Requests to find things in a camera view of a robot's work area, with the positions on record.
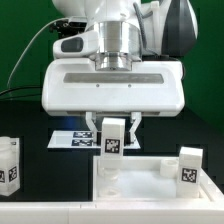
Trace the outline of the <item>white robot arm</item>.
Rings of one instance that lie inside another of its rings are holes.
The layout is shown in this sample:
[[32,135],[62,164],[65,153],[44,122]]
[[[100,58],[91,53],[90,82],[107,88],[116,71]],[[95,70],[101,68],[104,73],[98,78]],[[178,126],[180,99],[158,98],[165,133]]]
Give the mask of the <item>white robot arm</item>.
[[52,0],[71,31],[53,45],[42,92],[51,116],[175,116],[185,100],[180,57],[195,44],[189,0]]

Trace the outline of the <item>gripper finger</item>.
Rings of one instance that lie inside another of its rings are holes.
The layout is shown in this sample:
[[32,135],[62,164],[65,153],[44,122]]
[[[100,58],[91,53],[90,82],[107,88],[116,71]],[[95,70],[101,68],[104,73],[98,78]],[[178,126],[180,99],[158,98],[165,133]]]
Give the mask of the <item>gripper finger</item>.
[[96,113],[87,112],[85,114],[85,120],[86,120],[86,125],[88,126],[89,130],[92,132],[93,143],[96,145],[99,145],[101,140],[101,134],[96,126],[96,121],[97,121]]
[[128,131],[128,140],[131,144],[134,144],[136,141],[135,132],[141,123],[142,120],[142,113],[141,112],[132,112],[130,115],[130,123],[131,127]]

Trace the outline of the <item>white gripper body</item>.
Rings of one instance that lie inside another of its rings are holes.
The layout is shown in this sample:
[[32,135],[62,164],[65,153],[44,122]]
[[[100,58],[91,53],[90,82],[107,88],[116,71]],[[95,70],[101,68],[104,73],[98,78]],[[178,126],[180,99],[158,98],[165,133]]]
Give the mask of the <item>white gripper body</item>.
[[182,64],[134,62],[130,71],[98,71],[87,58],[58,59],[47,68],[42,106],[52,116],[130,113],[175,116],[184,107]]

